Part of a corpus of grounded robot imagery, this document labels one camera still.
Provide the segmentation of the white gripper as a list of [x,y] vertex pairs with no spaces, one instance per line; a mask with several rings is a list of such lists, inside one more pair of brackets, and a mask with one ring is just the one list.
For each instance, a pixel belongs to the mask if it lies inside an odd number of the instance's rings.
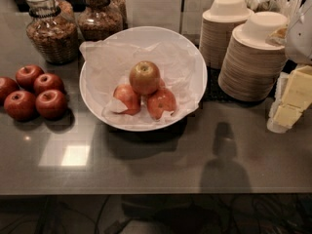
[[266,42],[284,46],[287,59],[298,65],[290,74],[282,72],[277,80],[267,129],[283,134],[290,130],[312,104],[312,0],[305,0],[289,26],[270,33]]

